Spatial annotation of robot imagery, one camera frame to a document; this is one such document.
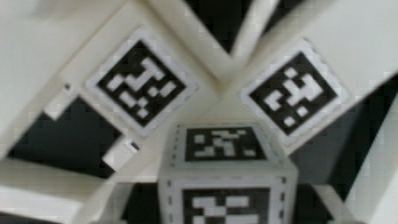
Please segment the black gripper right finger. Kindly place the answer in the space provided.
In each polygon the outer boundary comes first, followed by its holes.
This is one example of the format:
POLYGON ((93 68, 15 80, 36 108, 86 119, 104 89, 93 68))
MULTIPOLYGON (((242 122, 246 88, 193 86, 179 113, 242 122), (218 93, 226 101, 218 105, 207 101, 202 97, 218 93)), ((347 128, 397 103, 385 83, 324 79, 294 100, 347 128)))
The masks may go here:
POLYGON ((331 215, 328 224, 356 224, 354 214, 346 206, 342 197, 337 193, 333 186, 315 185, 314 189, 331 215))

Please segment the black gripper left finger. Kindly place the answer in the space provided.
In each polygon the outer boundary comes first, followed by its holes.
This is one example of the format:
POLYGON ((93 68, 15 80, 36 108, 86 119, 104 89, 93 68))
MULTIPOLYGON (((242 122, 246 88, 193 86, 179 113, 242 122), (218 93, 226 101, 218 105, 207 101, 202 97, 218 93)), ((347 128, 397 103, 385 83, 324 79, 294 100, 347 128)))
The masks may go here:
POLYGON ((134 192, 134 183, 118 183, 107 199, 99 224, 127 224, 123 213, 129 206, 131 196, 134 192))

